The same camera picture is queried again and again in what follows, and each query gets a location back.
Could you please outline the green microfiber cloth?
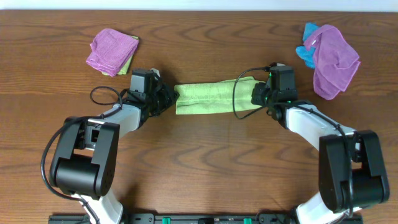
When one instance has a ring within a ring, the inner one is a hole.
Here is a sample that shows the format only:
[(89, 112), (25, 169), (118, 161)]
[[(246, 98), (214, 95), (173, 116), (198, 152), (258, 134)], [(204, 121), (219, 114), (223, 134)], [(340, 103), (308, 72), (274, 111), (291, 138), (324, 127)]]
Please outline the green microfiber cloth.
[(251, 103), (254, 85), (259, 83), (254, 77), (225, 80), (216, 83), (176, 85), (179, 93), (176, 114), (217, 114), (257, 109)]

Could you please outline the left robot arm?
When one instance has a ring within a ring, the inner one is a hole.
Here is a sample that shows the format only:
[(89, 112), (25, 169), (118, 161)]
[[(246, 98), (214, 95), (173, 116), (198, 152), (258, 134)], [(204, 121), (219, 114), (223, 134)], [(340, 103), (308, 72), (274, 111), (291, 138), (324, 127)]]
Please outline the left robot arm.
[(130, 215), (111, 189), (119, 140), (160, 116), (177, 98), (157, 69), (133, 70), (129, 88), (116, 92), (110, 110), (71, 116), (50, 138), (40, 162), (47, 188), (79, 202), (89, 223), (129, 223)]

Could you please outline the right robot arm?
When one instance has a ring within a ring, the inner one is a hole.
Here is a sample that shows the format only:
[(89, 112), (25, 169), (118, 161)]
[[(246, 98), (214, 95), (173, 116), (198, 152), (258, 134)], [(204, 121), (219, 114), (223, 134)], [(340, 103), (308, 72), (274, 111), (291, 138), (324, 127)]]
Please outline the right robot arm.
[(318, 151), (318, 188), (285, 223), (341, 223), (355, 212), (389, 200), (390, 188), (378, 135), (357, 131), (298, 99), (292, 67), (273, 63), (269, 77), (252, 91), (252, 104)]

